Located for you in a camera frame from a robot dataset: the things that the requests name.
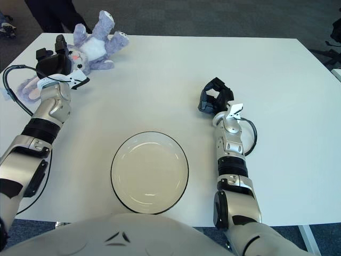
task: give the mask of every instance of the table leg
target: table leg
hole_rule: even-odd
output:
[[[301,226],[298,226],[298,228],[299,228],[299,231],[301,232],[305,247],[307,247],[308,252],[310,252],[314,255],[321,256],[318,244],[316,243],[314,235],[311,232],[310,226],[309,225],[301,225]]]

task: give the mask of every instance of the stuffed bunny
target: stuffed bunny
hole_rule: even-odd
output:
[[[74,44],[87,55],[91,69],[113,68],[109,57],[128,45],[129,39],[123,32],[116,31],[111,39],[108,38],[114,26],[111,14],[106,11],[100,11],[99,21],[89,37],[83,24],[76,25]]]
[[[76,25],[75,45],[68,45],[72,71],[80,69],[87,76],[93,69],[113,68],[113,62],[109,57],[129,43],[127,35],[119,31],[116,31],[111,39],[108,38],[114,26],[112,16],[106,11],[100,11],[99,21],[90,36],[86,33],[83,24]],[[25,80],[17,89],[19,97],[26,102],[39,100],[38,81],[37,76]]]

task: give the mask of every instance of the person's leg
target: person's leg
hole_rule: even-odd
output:
[[[74,32],[75,26],[83,24],[87,33],[92,33],[85,23],[82,16],[76,11],[72,0],[46,1],[50,11],[71,31]]]
[[[25,0],[33,17],[46,33],[64,33],[61,21],[46,6],[47,0]]]
[[[5,16],[4,16],[4,14],[0,11],[0,25],[1,25],[2,23],[5,23],[5,22],[6,22]]]

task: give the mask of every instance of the white plate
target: white plate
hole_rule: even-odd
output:
[[[181,198],[188,181],[184,151],[171,137],[143,132],[126,140],[111,165],[118,199],[138,213],[167,211]]]

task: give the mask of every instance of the plate rim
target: plate rim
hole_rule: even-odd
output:
[[[127,142],[129,139],[131,139],[132,137],[134,137],[134,136],[136,136],[136,135],[139,135],[139,134],[142,134],[142,133],[150,133],[150,132],[153,132],[153,133],[160,133],[160,134],[165,135],[165,136],[171,138],[172,140],[174,140],[175,143],[178,144],[178,146],[180,147],[182,153],[184,154],[185,159],[186,159],[186,164],[187,164],[187,180],[186,180],[186,185],[185,185],[185,187],[184,187],[184,189],[183,189],[183,191],[182,191],[180,197],[179,197],[179,198],[176,200],[176,202],[175,202],[174,204],[172,204],[170,207],[168,207],[167,209],[165,209],[165,210],[163,210],[163,211],[157,212],[157,213],[143,213],[143,212],[138,212],[138,211],[135,211],[135,210],[131,209],[130,207],[128,207],[124,202],[122,202],[121,198],[117,195],[117,193],[116,193],[116,191],[115,191],[115,188],[114,188],[114,186],[113,186],[113,182],[112,182],[112,166],[113,166],[113,161],[115,160],[115,157],[116,157],[117,153],[119,152],[120,148],[124,145],[124,143],[126,143],[126,142]],[[115,155],[113,156],[113,159],[112,159],[112,162],[111,162],[111,167],[110,167],[110,182],[111,182],[112,190],[113,190],[113,192],[115,193],[117,199],[122,203],[122,205],[123,205],[125,208],[129,209],[130,211],[132,211],[132,212],[134,212],[134,213],[158,215],[158,214],[161,214],[161,213],[163,213],[163,212],[168,211],[168,210],[171,209],[174,205],[176,205],[177,202],[179,202],[179,200],[181,199],[181,197],[183,196],[183,194],[185,193],[185,191],[186,191],[186,189],[187,189],[189,174],[190,174],[190,169],[189,169],[188,159],[187,159],[186,153],[185,153],[185,151],[183,150],[183,148],[181,147],[181,145],[180,145],[175,139],[173,139],[171,136],[169,136],[169,135],[167,135],[167,134],[165,134],[165,133],[162,133],[162,132],[157,132],[157,131],[144,131],[144,132],[139,132],[139,133],[137,133],[137,134],[134,134],[133,136],[130,136],[130,137],[129,137],[128,139],[126,139],[126,140],[119,146],[119,148],[116,150],[116,153],[115,153]]]

